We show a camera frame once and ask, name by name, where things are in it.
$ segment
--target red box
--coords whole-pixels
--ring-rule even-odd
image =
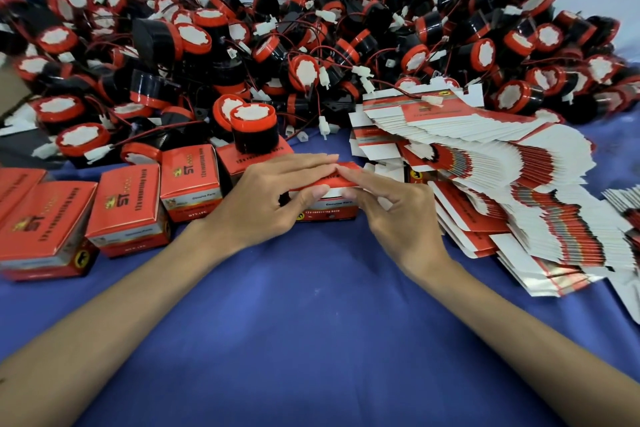
[[[232,187],[242,177],[242,174],[246,171],[246,168],[252,164],[259,164],[260,162],[266,162],[269,159],[278,157],[281,155],[293,154],[293,149],[289,146],[286,140],[280,136],[278,146],[268,154],[241,154],[237,151],[235,144],[225,145],[216,150],[218,159],[222,164],[221,180],[224,178],[228,182],[222,182],[223,192],[227,194]]]
[[[160,200],[176,223],[203,218],[216,209],[222,190],[211,145],[163,152]]]
[[[0,167],[0,226],[27,193],[45,180],[49,177],[43,169]]]
[[[78,277],[97,250],[84,239],[96,183],[36,185],[0,229],[0,268],[10,280]]]
[[[360,169],[355,162],[340,162],[343,167]],[[298,215],[298,221],[337,221],[353,220],[358,215],[358,205],[350,199],[342,197],[342,189],[356,187],[357,184],[346,180],[335,172],[307,187],[328,184],[331,189],[308,210]],[[289,197],[293,198],[300,189],[289,191]]]
[[[107,257],[141,252],[170,242],[169,219],[160,204],[160,167],[139,164],[102,173],[87,239]]]

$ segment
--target table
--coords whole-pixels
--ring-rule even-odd
[[[630,170],[621,167],[635,128],[637,113],[585,130],[600,161],[589,175],[592,192],[640,181],[634,175],[640,157],[627,156]],[[351,160],[348,131],[327,141],[310,134],[296,152]],[[89,169],[79,174],[97,178]],[[472,261],[445,241],[475,277],[640,381],[640,328],[606,281],[562,299],[531,298],[493,257]],[[155,253],[100,255],[82,279],[0,282],[0,359]],[[222,263],[158,324],[77,423],[427,424],[563,425],[474,333],[396,268],[363,215],[299,223]]]

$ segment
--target blue fabric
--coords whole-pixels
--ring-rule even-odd
[[[608,124],[626,126],[631,134],[633,123]],[[621,138],[622,131],[604,128],[587,134]],[[326,142],[310,133],[297,152],[351,159],[347,131]],[[599,159],[611,160],[600,144]],[[628,182],[622,162],[600,164]],[[590,177],[596,185],[612,179]],[[608,284],[563,299],[531,298],[494,258],[471,261],[449,239],[446,245],[509,301],[640,381],[640,328]],[[155,253],[112,261],[100,256],[83,279],[0,283],[0,358]],[[221,264],[149,334],[77,424],[563,423],[475,334],[396,268],[361,215],[299,223]]]

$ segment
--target hand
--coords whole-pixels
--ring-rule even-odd
[[[342,196],[354,199],[366,213],[369,228],[389,257],[414,282],[424,285],[447,269],[460,268],[442,243],[433,192],[424,184],[405,184],[362,169],[337,166],[338,172],[364,189],[346,188]],[[388,211],[378,203],[385,197]]]
[[[335,172],[337,160],[337,154],[289,154],[252,164],[220,205],[194,223],[202,227],[203,236],[225,246],[228,255],[282,235],[330,188],[326,184],[304,188],[282,207],[280,195]]]

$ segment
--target finger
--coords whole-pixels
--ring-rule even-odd
[[[337,167],[342,177],[351,182],[355,182],[358,186],[372,192],[376,196],[386,197],[392,203],[397,203],[401,196],[404,184],[388,178],[380,176],[364,169],[349,169],[348,167]]]
[[[338,161],[338,158],[338,154],[288,154],[268,160],[264,163],[264,169],[269,174],[284,174],[318,165],[333,164]]]
[[[277,213],[283,215],[288,223],[293,223],[300,213],[313,206],[316,201],[329,192],[330,189],[331,187],[328,184],[306,187],[289,203],[280,208]]]
[[[323,164],[310,169],[300,169],[300,171],[281,174],[278,176],[278,192],[286,192],[313,184],[317,180],[334,173],[335,168],[335,164]]]
[[[385,213],[385,209],[380,206],[376,197],[364,189],[347,187],[342,190],[342,197],[355,201],[358,208],[364,211],[369,220],[379,216],[380,213]]]

